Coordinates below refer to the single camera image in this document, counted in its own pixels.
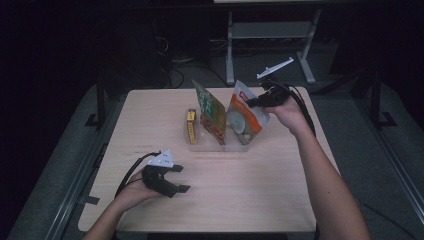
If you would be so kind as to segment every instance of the wire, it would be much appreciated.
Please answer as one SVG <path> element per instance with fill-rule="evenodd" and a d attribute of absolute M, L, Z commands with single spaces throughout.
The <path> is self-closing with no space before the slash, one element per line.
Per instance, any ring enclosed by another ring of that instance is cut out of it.
<path fill-rule="evenodd" d="M 290 95 L 293 97 L 293 99 L 297 102 L 297 105 L 299 105 L 300 110 L 303 113 L 303 116 L 306 119 L 306 122 L 308 122 L 309 127 L 311 128 L 312 132 L 316 136 L 314 121 L 312 121 L 311 116 L 309 115 L 308 108 L 306 107 L 305 103 L 303 102 L 302 95 L 297 96 L 295 92 L 290 91 Z"/>
<path fill-rule="evenodd" d="M 183 85 L 183 83 L 184 83 L 184 74 L 181 72 L 181 71 L 179 71 L 179 70 L 177 70 L 177 69 L 175 69 L 175 68 L 170 68 L 169 70 L 171 70 L 171 71 L 175 71 L 175 72 L 177 72 L 178 74 L 180 74 L 180 76 L 181 76 L 181 81 L 180 81 L 180 83 L 174 88 L 174 85 L 172 84 L 172 79 L 171 79 L 171 77 L 170 76 L 168 76 L 169 77 L 169 83 L 170 83 L 170 86 L 171 86 L 171 88 L 174 88 L 174 89 L 178 89 L 178 88 L 180 88 L 181 87 L 181 85 Z"/>
<path fill-rule="evenodd" d="M 211 51 L 210 51 L 210 55 L 211 56 L 213 56 L 213 55 L 215 55 L 215 54 L 217 54 L 217 53 L 219 53 L 219 52 L 221 52 L 223 50 L 226 50 L 226 48 L 225 48 L 227 46 L 227 41 L 226 40 L 224 40 L 224 39 L 218 39 L 218 40 L 210 40 L 210 42 L 211 43 L 215 43 L 215 42 L 221 43 L 222 42 L 221 45 L 219 45 L 219 46 L 211 49 Z"/>
<path fill-rule="evenodd" d="M 197 66 L 178 66 L 179 68 L 204 68 L 207 69 L 213 73 L 215 73 L 215 75 L 219 78 L 219 80 L 221 80 L 221 82 L 225 85 L 225 87 L 230 87 L 230 85 L 227 84 L 227 82 L 219 75 L 219 73 L 217 73 L 215 70 L 213 70 L 210 67 L 205 67 L 205 66 L 201 66 L 201 65 L 197 65 Z"/>
<path fill-rule="evenodd" d="M 166 40 L 166 38 L 163 38 L 163 37 L 156 37 L 156 40 L 159 40 L 159 42 L 160 41 L 165 42 L 165 49 L 162 52 L 158 52 L 159 55 L 162 55 L 162 56 L 165 55 L 166 51 L 168 51 L 168 48 L 169 48 L 168 40 Z"/>
<path fill-rule="evenodd" d="M 190 62 L 193 62 L 193 61 L 195 61 L 196 59 L 195 58 L 185 58 L 185 59 L 181 59 L 181 60 L 172 60 L 172 63 L 174 63 L 174 64 L 177 64 L 177 65 L 184 65 L 184 64 L 187 64 L 187 63 L 190 63 Z"/>
<path fill-rule="evenodd" d="M 143 157 L 139 158 L 130 168 L 130 170 L 128 170 L 127 174 L 125 175 L 124 179 L 122 179 L 121 184 L 119 184 L 118 190 L 116 190 L 116 194 L 115 194 L 115 198 L 116 196 L 118 196 L 118 194 L 122 191 L 122 189 L 124 189 L 124 187 L 126 186 L 126 183 L 128 181 L 128 179 L 130 178 L 131 174 L 134 172 L 134 170 L 138 167 L 138 165 L 140 165 L 140 163 L 147 157 L 149 156 L 158 156 L 159 154 L 161 154 L 161 152 L 159 151 L 159 153 L 148 153 L 146 155 L 144 155 Z"/>
<path fill-rule="evenodd" d="M 233 56 L 237 58 L 250 58 L 250 57 L 257 56 L 258 54 L 264 54 L 268 51 L 268 48 L 266 46 L 265 46 L 265 50 L 261 52 L 259 51 L 260 49 L 258 47 L 251 47 L 249 46 L 248 43 L 249 43 L 248 41 L 241 41 L 241 40 L 235 42 L 233 44 Z"/>
<path fill-rule="evenodd" d="M 287 84 L 287 85 L 289 87 L 293 88 L 294 90 L 296 90 L 297 95 L 299 96 L 300 100 L 302 100 L 303 104 L 305 104 L 305 100 L 303 100 L 302 94 L 300 94 L 299 90 L 295 86 L 293 86 L 293 85 L 290 85 L 290 84 Z"/>
<path fill-rule="evenodd" d="M 133 182 L 137 182 L 137 181 L 140 181 L 140 180 L 143 180 L 143 178 L 139 178 L 139 179 L 136 179 L 136 180 L 129 181 L 127 184 L 125 184 L 125 186 L 128 186 L 128 185 L 130 185 L 131 183 L 133 183 Z"/>
<path fill-rule="evenodd" d="M 134 84 L 135 86 L 137 86 L 139 84 L 138 80 L 142 80 L 144 82 L 149 82 L 148 78 L 146 78 L 145 76 L 142 76 L 141 74 L 135 72 L 133 69 L 131 69 L 130 66 L 128 66 L 127 64 L 123 63 L 119 58 L 117 58 L 111 51 L 109 51 L 109 49 L 106 48 L 106 46 L 104 46 L 102 44 L 102 41 L 100 41 L 100 38 L 103 37 L 104 35 L 107 34 L 107 30 L 111 29 L 112 27 L 114 27 L 117 23 L 118 23 L 118 19 L 120 19 L 121 17 L 125 16 L 125 13 L 122 12 L 118 15 L 114 15 L 111 17 L 106 17 L 104 19 L 102 19 L 101 21 L 97 22 L 92 28 L 91 28 L 91 34 L 93 36 L 93 40 L 94 40 L 94 44 L 93 47 L 97 47 L 97 49 L 101 50 L 102 52 L 106 53 L 106 55 L 108 55 L 110 57 L 111 60 L 115 61 L 116 63 L 118 63 L 126 72 L 130 73 L 131 75 L 133 75 L 135 77 L 135 79 L 133 78 L 126 78 L 126 80 L 132 84 Z M 159 55 L 163 56 L 165 54 L 165 52 L 168 50 L 168 41 L 165 38 L 162 37 L 158 37 L 156 38 L 157 40 L 162 40 L 166 43 L 166 47 L 165 50 L 162 53 L 158 53 Z"/>
<path fill-rule="evenodd" d="M 406 235 L 408 235 L 411 239 L 415 239 L 418 240 L 418 238 L 416 238 L 411 232 L 409 232 L 406 228 L 402 227 L 399 223 L 397 223 L 396 221 L 390 219 L 389 217 L 387 217 L 386 215 L 384 215 L 383 213 L 381 213 L 380 211 L 378 211 L 377 209 L 371 207 L 370 205 L 368 205 L 367 203 L 362 202 L 360 199 L 358 199 L 358 202 L 368 208 L 369 210 L 371 210 L 372 212 L 374 212 L 375 214 L 377 214 L 378 216 L 386 219 L 387 221 L 389 221 L 391 224 L 393 224 L 394 226 L 398 227 L 400 230 L 402 230 Z"/>

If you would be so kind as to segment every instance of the black cable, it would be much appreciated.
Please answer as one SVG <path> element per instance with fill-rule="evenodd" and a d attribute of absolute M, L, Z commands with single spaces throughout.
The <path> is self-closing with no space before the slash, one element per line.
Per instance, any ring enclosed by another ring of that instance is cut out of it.
<path fill-rule="evenodd" d="M 369 210 L 371 210 L 372 212 L 374 212 L 375 214 L 377 214 L 378 216 L 386 219 L 387 221 L 389 221 L 391 224 L 393 224 L 394 226 L 398 227 L 400 230 L 402 230 L 406 235 L 408 235 L 411 239 L 415 239 L 418 240 L 418 238 L 416 238 L 411 232 L 409 232 L 406 228 L 402 227 L 399 223 L 397 223 L 396 221 L 390 219 L 389 217 L 387 217 L 386 215 L 384 215 L 383 213 L 381 213 L 380 211 L 378 211 L 377 209 L 371 207 L 369 204 L 362 202 L 361 200 L 358 199 L 358 202 L 368 208 Z"/>
<path fill-rule="evenodd" d="M 249 46 L 249 43 L 250 42 L 247 40 L 237 41 L 236 43 L 233 43 L 233 56 L 236 58 L 250 58 L 250 57 L 255 57 L 259 54 L 265 54 L 268 52 L 268 47 L 266 46 L 264 50 L 260 51 L 260 48 L 256 46 L 255 47 Z"/>
<path fill-rule="evenodd" d="M 311 115 L 309 115 L 308 108 L 306 107 L 305 101 L 302 98 L 302 95 L 297 90 L 297 88 L 291 86 L 294 88 L 298 94 L 296 94 L 294 91 L 290 91 L 290 95 L 293 97 L 293 99 L 296 101 L 297 105 L 299 105 L 300 110 L 302 111 L 303 116 L 305 117 L 306 121 L 308 122 L 309 127 L 311 128 L 312 132 L 316 136 L 315 126 L 314 122 L 312 121 Z"/>
<path fill-rule="evenodd" d="M 133 182 L 137 182 L 137 181 L 140 181 L 140 180 L 143 180 L 143 178 L 138 178 L 138 179 L 136 179 L 136 180 L 129 181 L 127 184 L 125 184 L 125 186 L 128 186 L 128 185 L 130 185 L 131 183 L 133 183 Z"/>
<path fill-rule="evenodd" d="M 122 189 L 124 189 L 124 187 L 127 185 L 127 181 L 128 179 L 131 177 L 132 173 L 134 172 L 134 170 L 138 167 L 138 165 L 140 165 L 140 163 L 147 157 L 149 156 L 158 156 L 159 154 L 161 154 L 161 152 L 159 151 L 158 153 L 152 152 L 152 153 L 148 153 L 146 155 L 144 155 L 143 157 L 139 158 L 134 165 L 132 165 L 132 167 L 128 170 L 127 174 L 125 175 L 124 179 L 122 179 L 121 184 L 119 184 L 118 190 L 116 191 L 115 194 L 115 198 L 116 196 L 118 196 L 118 194 L 122 191 Z"/>
<path fill-rule="evenodd" d="M 226 40 L 217 40 L 215 42 L 223 42 L 224 44 L 219 45 L 218 47 L 215 47 L 210 50 L 210 56 L 213 57 L 214 55 L 227 50 L 227 41 Z"/>
<path fill-rule="evenodd" d="M 342 78 L 336 80 L 335 82 L 325 86 L 324 88 L 317 90 L 315 92 L 311 92 L 310 95 L 325 95 L 327 93 L 330 93 L 332 91 L 334 91 L 335 89 L 337 89 L 338 87 L 342 86 L 343 84 L 357 78 L 358 76 L 360 76 L 361 74 L 364 73 L 364 69 L 360 68 L 346 76 L 343 76 Z"/>
<path fill-rule="evenodd" d="M 179 68 L 190 68 L 190 67 L 191 68 L 204 68 L 204 69 L 207 69 L 207 70 L 215 73 L 215 75 L 219 78 L 219 80 L 221 80 L 221 82 L 225 85 L 225 87 L 232 87 L 232 85 L 227 84 L 227 82 L 215 70 L 213 70 L 210 67 L 205 67 L 205 66 L 201 66 L 201 65 L 198 65 L 198 66 L 179 66 Z"/>
<path fill-rule="evenodd" d="M 174 87 L 173 86 L 173 84 L 172 84 L 172 79 L 171 79 L 171 77 L 169 76 L 169 83 L 170 83 L 170 85 L 171 85 L 171 87 L 172 88 L 174 88 L 174 89 L 178 89 L 178 88 L 180 88 L 181 87 L 181 85 L 183 85 L 183 83 L 184 83 L 184 74 L 181 72 L 181 71 L 179 71 L 179 70 L 177 70 L 177 69 L 175 69 L 175 68 L 170 68 L 169 70 L 172 70 L 172 71 L 175 71 L 175 72 L 177 72 L 178 74 L 180 74 L 180 76 L 181 76 L 181 81 L 180 81 L 180 83 L 176 86 L 176 87 Z"/>
<path fill-rule="evenodd" d="M 194 61 L 196 61 L 196 58 L 189 57 L 183 60 L 172 60 L 172 63 L 174 64 L 174 67 L 181 67 Z"/>
<path fill-rule="evenodd" d="M 94 44 L 93 44 L 93 48 L 96 47 L 98 51 L 101 51 L 103 53 L 105 53 L 112 61 L 114 61 L 115 63 L 117 63 L 124 71 L 126 71 L 127 73 L 129 73 L 130 75 L 133 75 L 135 77 L 135 79 L 133 78 L 127 78 L 126 80 L 134 85 L 138 85 L 139 82 L 137 81 L 137 79 L 142 80 L 144 82 L 148 82 L 148 78 L 146 78 L 145 76 L 143 76 L 142 74 L 136 72 L 135 70 L 133 70 L 129 65 L 127 65 L 126 63 L 122 62 L 118 57 L 116 57 L 106 46 L 104 46 L 102 43 L 102 41 L 100 41 L 101 37 L 104 37 L 104 35 L 106 35 L 108 32 L 108 30 L 110 30 L 112 27 L 115 27 L 116 24 L 118 24 L 118 20 L 120 18 L 122 18 L 123 16 L 126 16 L 126 12 L 120 12 L 120 11 L 116 11 L 116 14 L 114 14 L 113 16 L 110 17 L 106 17 L 104 19 L 102 19 L 101 21 L 99 21 L 98 23 L 96 23 L 92 28 L 91 28 L 91 35 L 93 37 L 94 40 Z"/>
<path fill-rule="evenodd" d="M 290 84 L 287 84 L 287 85 L 289 87 L 293 88 L 294 90 L 296 90 L 297 95 L 300 97 L 300 100 L 302 100 L 303 104 L 305 104 L 305 100 L 303 100 L 302 94 L 300 94 L 299 90 L 295 86 L 293 86 L 293 85 L 290 85 Z"/>

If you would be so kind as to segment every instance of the small box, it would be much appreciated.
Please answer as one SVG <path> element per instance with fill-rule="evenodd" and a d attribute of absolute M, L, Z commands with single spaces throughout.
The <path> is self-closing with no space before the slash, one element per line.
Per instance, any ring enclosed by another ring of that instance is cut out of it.
<path fill-rule="evenodd" d="M 187 133 L 190 144 L 196 144 L 196 117 L 197 116 L 195 109 L 189 109 L 187 111 Z"/>
<path fill-rule="evenodd" d="M 195 109 L 197 112 L 200 112 L 200 109 L 198 108 L 191 109 Z M 228 122 L 226 124 L 227 129 L 225 134 L 225 145 L 220 145 L 216 139 L 200 124 L 198 114 L 195 116 L 195 120 L 193 122 L 193 132 L 196 143 L 191 144 L 187 125 L 189 112 L 190 109 L 186 110 L 182 134 L 190 152 L 247 152 L 252 145 L 252 143 L 249 145 L 242 145 Z"/>

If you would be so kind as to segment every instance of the gray carpet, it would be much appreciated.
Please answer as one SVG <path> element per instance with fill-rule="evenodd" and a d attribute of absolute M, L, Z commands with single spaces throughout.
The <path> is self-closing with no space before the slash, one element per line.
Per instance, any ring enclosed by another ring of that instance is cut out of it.
<path fill-rule="evenodd" d="M 311 48 L 308 59 L 317 79 L 317 84 L 313 86 L 306 84 L 300 65 L 296 62 L 277 72 L 276 76 L 281 82 L 304 86 L 309 91 L 321 89 L 340 77 L 328 75 L 335 49 L 333 45 L 315 45 Z M 265 67 L 287 60 L 289 56 L 294 57 L 293 52 L 237 58 L 234 62 L 235 76 L 248 86 L 257 86 L 254 77 L 257 73 L 262 72 Z M 191 79 L 205 87 L 225 87 L 216 75 L 222 78 L 225 76 L 223 58 L 213 58 L 211 61 L 211 68 L 216 73 L 207 68 L 196 67 L 199 64 L 201 63 L 194 62 L 177 68 L 184 74 L 185 80 L 181 88 L 191 88 Z M 182 80 L 177 72 L 171 72 L 171 79 L 174 86 Z M 357 198 L 373 239 L 414 239 L 402 229 L 411 233 L 415 239 L 424 239 L 423 222 L 414 211 L 386 152 L 372 126 L 370 127 L 367 114 L 361 107 L 362 102 L 351 98 L 347 93 L 353 83 L 354 80 L 326 96 L 312 96 L 341 175 Z M 382 90 L 382 110 L 390 112 L 398 126 L 384 128 L 381 133 L 395 149 L 417 189 L 424 193 L 424 133 L 404 110 L 393 90 L 384 85 Z M 46 239 L 46 236 L 79 239 L 83 236 L 77 223 L 96 174 L 95 168 L 82 194 L 66 208 L 68 212 L 64 215 L 69 216 L 69 220 L 64 219 L 64 226 L 56 234 L 52 234 L 54 228 L 51 226 L 57 213 L 64 209 L 62 204 L 69 197 L 68 189 L 74 176 L 81 173 L 81 166 L 88 166 L 81 180 L 91 173 L 97 153 L 110 139 L 124 100 L 125 95 L 121 100 L 107 101 L 107 123 L 96 131 L 94 127 L 85 126 L 89 115 L 96 113 L 95 88 L 87 92 L 9 239 Z M 120 239 L 145 239 L 147 234 L 119 233 L 118 236 Z M 288 238 L 313 239 L 313 233 L 289 233 Z"/>

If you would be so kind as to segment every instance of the forearm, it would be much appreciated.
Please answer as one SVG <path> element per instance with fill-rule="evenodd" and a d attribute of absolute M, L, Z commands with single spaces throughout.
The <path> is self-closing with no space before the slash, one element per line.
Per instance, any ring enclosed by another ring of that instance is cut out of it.
<path fill-rule="evenodd" d="M 90 230 L 84 235 L 84 240 L 108 240 L 111 239 L 115 232 L 124 211 L 119 210 L 113 205 L 113 202 L 100 215 Z"/>
<path fill-rule="evenodd" d="M 326 239 L 369 239 L 356 202 L 318 140 L 309 129 L 295 134 L 309 197 Z"/>

